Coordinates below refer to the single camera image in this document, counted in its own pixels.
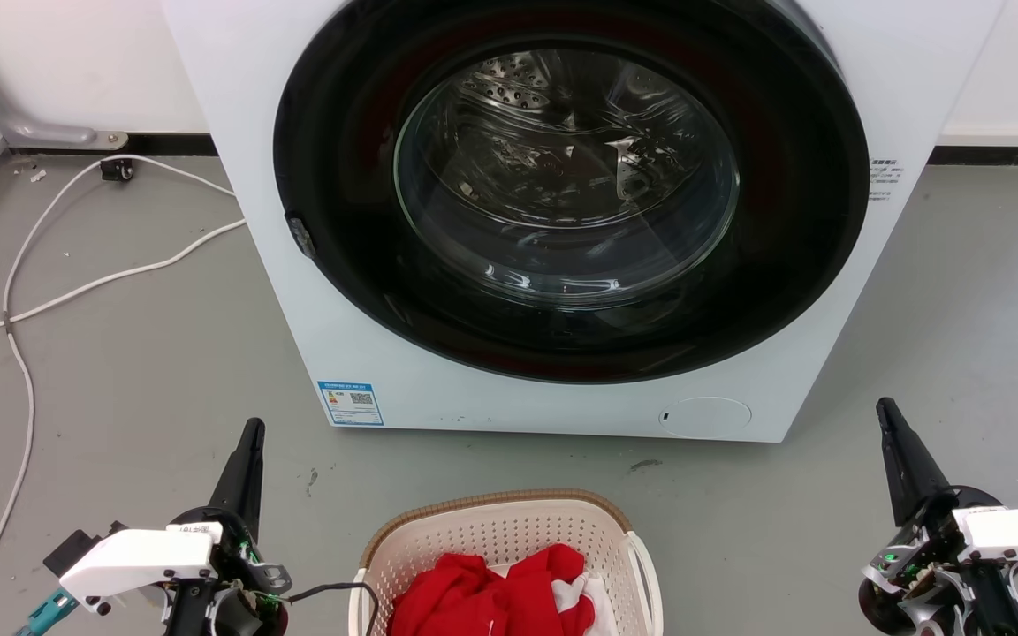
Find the round white filter cover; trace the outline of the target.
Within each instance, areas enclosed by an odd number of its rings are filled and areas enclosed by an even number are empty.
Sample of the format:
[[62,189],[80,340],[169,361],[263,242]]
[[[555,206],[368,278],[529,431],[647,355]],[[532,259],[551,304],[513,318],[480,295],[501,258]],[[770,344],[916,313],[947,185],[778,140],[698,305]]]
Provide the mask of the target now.
[[659,426],[674,437],[694,440],[728,439],[749,422],[750,408],[735,399],[699,396],[676,402],[659,414]]

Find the black baseboard strip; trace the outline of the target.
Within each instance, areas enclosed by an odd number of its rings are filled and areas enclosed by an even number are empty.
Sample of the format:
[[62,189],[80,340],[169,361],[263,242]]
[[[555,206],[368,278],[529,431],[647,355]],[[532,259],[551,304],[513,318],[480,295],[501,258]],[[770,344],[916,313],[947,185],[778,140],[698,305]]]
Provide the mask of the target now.
[[1018,168],[1017,146],[937,146],[928,160],[937,166],[982,166]]
[[130,133],[121,150],[144,156],[219,157],[209,133]]

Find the small black box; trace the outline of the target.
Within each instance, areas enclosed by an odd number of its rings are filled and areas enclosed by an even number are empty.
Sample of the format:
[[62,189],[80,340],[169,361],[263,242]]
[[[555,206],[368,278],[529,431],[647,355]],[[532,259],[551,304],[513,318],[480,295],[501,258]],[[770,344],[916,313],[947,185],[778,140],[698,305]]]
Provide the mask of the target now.
[[59,546],[51,551],[43,560],[42,564],[52,572],[54,576],[61,579],[66,572],[70,571],[73,566],[84,558],[84,555],[90,550],[97,546],[101,540],[110,538],[111,535],[117,532],[124,531],[128,528],[124,523],[112,522],[110,523],[110,530],[108,533],[100,535],[90,535],[84,533],[82,530],[76,530],[68,536],[67,539],[62,541]]

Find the white garment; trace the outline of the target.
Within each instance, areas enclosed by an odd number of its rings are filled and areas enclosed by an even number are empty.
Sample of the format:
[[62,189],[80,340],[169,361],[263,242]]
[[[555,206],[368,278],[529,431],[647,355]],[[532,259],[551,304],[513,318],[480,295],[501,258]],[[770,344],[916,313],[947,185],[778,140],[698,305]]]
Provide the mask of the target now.
[[602,577],[574,569],[561,579],[522,561],[492,572],[494,599],[505,613],[504,627],[493,631],[498,636],[619,636]]

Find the blue energy label sticker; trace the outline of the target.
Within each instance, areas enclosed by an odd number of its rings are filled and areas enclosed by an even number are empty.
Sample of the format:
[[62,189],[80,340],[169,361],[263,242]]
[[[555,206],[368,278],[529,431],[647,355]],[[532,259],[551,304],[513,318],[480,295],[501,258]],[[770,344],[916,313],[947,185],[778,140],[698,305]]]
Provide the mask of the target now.
[[334,427],[382,427],[378,399],[370,383],[317,382],[324,410]]

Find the red garment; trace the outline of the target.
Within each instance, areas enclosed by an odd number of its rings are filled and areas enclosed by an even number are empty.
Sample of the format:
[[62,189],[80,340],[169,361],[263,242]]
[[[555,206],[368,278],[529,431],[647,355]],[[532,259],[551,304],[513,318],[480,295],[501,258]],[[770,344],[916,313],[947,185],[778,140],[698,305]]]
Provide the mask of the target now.
[[[571,579],[574,569],[590,572],[581,552],[565,544],[554,544],[521,561],[551,569],[561,579]],[[480,556],[441,556],[435,567],[417,575],[406,592],[393,600],[387,636],[498,636],[493,631],[504,627],[505,613],[491,588],[493,577]]]

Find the cream plastic laundry basket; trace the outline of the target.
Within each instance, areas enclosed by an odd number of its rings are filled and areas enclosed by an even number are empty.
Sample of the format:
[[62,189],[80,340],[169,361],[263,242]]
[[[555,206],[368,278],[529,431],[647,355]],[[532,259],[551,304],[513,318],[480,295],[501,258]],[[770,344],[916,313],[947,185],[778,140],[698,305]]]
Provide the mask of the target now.
[[348,636],[384,636],[395,597],[445,553],[480,556],[505,574],[554,544],[585,557],[587,572],[609,596],[619,636],[664,636],[661,585],[645,543],[619,507],[581,488],[465,496],[393,517],[367,541],[354,576],[378,596],[378,620],[367,627],[371,596],[353,589]]

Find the white front-load washing machine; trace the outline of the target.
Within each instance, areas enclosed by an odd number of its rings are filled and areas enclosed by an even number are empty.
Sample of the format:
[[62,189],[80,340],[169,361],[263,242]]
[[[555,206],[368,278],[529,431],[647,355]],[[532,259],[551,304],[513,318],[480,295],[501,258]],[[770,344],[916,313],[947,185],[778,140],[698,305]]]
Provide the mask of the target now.
[[347,0],[164,0],[164,9],[318,396],[317,382],[370,383],[384,425],[365,428],[673,438],[659,426],[664,408],[720,396],[752,413],[743,430],[720,440],[778,443],[861,297],[1006,3],[779,1],[807,13],[821,32],[870,126],[870,161],[896,158],[901,181],[889,201],[868,201],[835,281],[774,337],[685,374],[602,385],[501,375],[428,352],[367,317],[298,250],[272,165],[277,110],[300,53]]

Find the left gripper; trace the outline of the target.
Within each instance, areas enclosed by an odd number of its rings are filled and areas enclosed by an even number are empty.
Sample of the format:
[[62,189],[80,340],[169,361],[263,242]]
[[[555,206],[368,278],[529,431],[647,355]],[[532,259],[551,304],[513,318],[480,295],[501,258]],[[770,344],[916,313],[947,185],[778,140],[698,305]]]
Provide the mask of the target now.
[[288,612],[279,595],[292,587],[292,579],[257,547],[265,431],[262,419],[247,419],[209,506],[173,520],[215,522],[222,534],[211,544],[209,567],[190,577],[167,574],[159,584],[165,592],[163,636],[285,636]]

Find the small text warning sticker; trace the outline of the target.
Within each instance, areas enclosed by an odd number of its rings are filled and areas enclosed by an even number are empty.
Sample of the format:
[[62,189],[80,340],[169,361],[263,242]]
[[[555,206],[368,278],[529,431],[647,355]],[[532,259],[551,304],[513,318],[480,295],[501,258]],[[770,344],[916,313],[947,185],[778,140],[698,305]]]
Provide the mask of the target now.
[[904,166],[896,158],[871,158],[868,201],[889,201],[902,173]]

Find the steel washer drum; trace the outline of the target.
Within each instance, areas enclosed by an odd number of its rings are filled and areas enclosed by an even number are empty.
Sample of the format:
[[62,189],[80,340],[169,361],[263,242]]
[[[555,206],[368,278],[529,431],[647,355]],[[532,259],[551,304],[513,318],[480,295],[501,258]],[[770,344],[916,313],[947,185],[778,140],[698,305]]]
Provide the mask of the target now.
[[695,94],[585,49],[502,54],[445,78],[401,126],[392,177],[450,274],[573,309],[689,274],[741,189],[730,137]]

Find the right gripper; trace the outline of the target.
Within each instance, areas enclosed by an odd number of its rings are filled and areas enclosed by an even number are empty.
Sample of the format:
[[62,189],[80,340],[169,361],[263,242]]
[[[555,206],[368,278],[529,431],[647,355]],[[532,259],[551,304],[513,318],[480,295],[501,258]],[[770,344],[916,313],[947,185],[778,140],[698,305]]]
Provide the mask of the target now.
[[900,531],[863,568],[866,620],[887,636],[1018,636],[1018,561],[958,559],[964,539],[953,518],[1006,505],[979,488],[950,488],[893,398],[876,400],[876,421]]

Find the black round washer door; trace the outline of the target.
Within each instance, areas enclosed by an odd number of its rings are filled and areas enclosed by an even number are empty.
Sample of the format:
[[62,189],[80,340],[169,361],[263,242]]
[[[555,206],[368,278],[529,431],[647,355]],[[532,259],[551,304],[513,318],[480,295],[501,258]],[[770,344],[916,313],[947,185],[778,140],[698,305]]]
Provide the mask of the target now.
[[[615,54],[690,90],[740,171],[727,233],[625,305],[522,305],[445,270],[392,177],[401,126],[470,65],[526,49]],[[799,319],[854,250],[870,126],[807,13],[779,0],[347,0],[296,60],[272,165],[315,265],[367,317],[461,365],[566,385],[646,382],[734,357]]]

